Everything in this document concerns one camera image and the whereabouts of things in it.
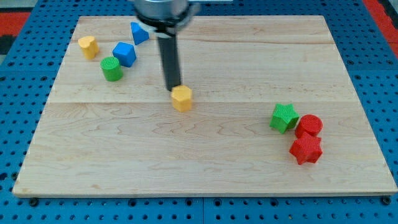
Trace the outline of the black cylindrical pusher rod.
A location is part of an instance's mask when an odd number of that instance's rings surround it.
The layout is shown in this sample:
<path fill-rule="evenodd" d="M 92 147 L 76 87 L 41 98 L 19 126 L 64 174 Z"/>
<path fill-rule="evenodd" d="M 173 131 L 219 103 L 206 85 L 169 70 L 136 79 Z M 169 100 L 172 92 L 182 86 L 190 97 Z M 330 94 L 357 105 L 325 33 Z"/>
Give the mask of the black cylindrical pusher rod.
<path fill-rule="evenodd" d="M 168 91 L 181 85 L 181 73 L 178 57 L 178 45 L 176 36 L 170 38 L 157 38 L 162 69 L 164 73 L 165 87 Z"/>

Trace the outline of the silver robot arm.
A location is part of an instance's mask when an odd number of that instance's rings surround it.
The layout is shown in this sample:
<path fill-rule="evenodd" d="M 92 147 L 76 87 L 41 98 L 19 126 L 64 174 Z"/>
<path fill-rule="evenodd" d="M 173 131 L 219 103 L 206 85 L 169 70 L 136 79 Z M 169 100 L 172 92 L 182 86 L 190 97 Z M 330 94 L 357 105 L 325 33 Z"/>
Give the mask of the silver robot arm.
<path fill-rule="evenodd" d="M 200 11 L 199 3 L 188 0 L 134 0 L 142 28 L 155 34 L 168 91 L 182 84 L 177 35 Z"/>

